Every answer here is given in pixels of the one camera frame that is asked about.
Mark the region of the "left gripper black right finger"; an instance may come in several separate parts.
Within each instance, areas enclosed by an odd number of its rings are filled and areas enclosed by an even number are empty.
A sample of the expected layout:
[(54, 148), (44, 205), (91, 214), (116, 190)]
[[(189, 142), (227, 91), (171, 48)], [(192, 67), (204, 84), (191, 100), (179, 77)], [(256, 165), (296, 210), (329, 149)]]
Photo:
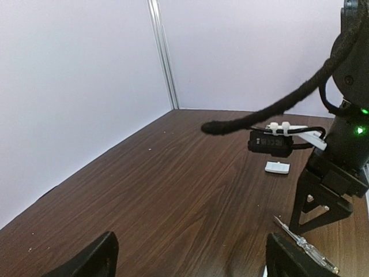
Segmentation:
[(268, 234), (266, 241), (267, 276), (323, 277), (337, 276), (315, 263), (279, 233)]

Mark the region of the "clear handle screwdriver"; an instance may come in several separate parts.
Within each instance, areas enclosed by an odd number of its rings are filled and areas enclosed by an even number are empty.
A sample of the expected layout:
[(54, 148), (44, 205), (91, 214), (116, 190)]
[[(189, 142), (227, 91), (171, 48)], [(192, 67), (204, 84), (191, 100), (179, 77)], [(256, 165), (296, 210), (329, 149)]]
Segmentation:
[(314, 245), (308, 243), (304, 237), (293, 233), (278, 217), (274, 216), (274, 221), (296, 242), (298, 247), (304, 250), (305, 254), (307, 254), (311, 260), (333, 274), (338, 275), (340, 272), (338, 267), (328, 260)]

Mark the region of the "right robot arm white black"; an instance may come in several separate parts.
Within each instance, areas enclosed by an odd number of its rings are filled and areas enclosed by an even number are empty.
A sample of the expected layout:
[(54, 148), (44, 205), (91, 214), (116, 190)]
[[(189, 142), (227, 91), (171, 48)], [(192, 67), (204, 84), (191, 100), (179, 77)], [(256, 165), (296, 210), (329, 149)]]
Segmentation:
[(362, 198), (368, 191), (364, 168), (368, 163), (368, 20), (357, 41), (333, 72), (343, 95), (339, 107), (326, 98), (326, 83), (319, 85), (322, 103), (334, 121), (324, 150), (314, 148), (301, 172), (289, 228), (303, 234), (348, 218), (352, 204), (344, 195)]

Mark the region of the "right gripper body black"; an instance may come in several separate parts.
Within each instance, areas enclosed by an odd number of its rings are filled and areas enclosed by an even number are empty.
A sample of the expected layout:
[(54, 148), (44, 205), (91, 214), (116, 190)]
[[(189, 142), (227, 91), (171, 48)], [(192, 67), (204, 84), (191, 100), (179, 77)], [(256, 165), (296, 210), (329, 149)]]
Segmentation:
[(368, 162), (368, 117), (335, 117), (325, 138), (326, 148), (315, 148), (308, 169), (339, 195), (363, 197), (368, 190), (363, 168)]

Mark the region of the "white battery cover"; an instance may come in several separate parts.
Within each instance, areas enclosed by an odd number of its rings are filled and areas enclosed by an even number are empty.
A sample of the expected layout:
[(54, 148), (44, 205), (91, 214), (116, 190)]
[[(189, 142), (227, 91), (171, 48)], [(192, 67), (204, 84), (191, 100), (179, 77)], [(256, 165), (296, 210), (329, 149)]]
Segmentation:
[(273, 173), (273, 174), (288, 174), (289, 169), (290, 169), (289, 163), (268, 161), (265, 166), (265, 171), (267, 173)]

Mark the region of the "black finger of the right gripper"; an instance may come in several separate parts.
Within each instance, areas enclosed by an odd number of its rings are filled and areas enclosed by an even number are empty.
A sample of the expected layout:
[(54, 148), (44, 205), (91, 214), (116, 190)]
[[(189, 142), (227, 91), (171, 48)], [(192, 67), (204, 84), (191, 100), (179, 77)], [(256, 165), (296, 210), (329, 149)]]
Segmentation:
[(324, 215), (319, 215), (306, 223), (300, 223), (302, 214), (307, 214), (323, 204), (324, 187), (320, 179), (304, 169), (298, 179), (295, 202), (293, 205), (289, 229), (295, 234), (304, 234), (324, 225)]
[[(312, 196), (314, 198), (313, 201), (308, 202), (307, 197), (305, 197), (299, 205), (296, 227), (297, 233), (306, 233), (316, 228), (348, 218), (352, 214), (352, 204), (341, 196), (318, 193), (312, 194)], [(299, 223), (301, 213), (307, 214), (318, 206), (322, 206), (325, 210), (322, 214), (303, 224)]]

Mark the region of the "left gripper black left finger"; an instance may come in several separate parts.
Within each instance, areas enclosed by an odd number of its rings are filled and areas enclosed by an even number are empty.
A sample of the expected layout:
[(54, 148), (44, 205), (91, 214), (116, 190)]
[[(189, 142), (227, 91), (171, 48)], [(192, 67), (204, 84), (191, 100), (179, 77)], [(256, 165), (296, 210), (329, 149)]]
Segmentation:
[(114, 277), (119, 242), (114, 232), (106, 231), (69, 261), (44, 274), (46, 277)]

